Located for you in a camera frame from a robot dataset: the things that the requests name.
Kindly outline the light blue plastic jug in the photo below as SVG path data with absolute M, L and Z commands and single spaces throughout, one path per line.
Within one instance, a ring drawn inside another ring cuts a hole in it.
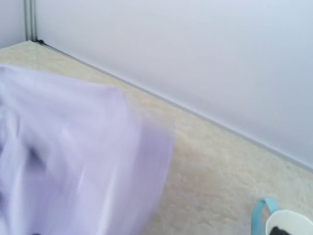
M 268 208 L 269 217 L 263 224 L 261 221 L 264 207 Z M 311 235 L 313 221 L 306 216 L 285 209 L 280 209 L 275 199 L 265 197 L 259 199 L 251 213 L 252 235 Z

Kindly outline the lilac umbrella with black lining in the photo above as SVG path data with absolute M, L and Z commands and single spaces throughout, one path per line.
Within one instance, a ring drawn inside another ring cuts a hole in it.
M 117 88 L 0 67 L 0 232 L 139 235 L 174 131 Z

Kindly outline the aluminium corner post left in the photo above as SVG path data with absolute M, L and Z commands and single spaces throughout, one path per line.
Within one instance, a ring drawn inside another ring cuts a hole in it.
M 36 1 L 24 0 L 24 24 L 25 24 L 25 39 L 35 42 L 37 40 L 36 27 Z

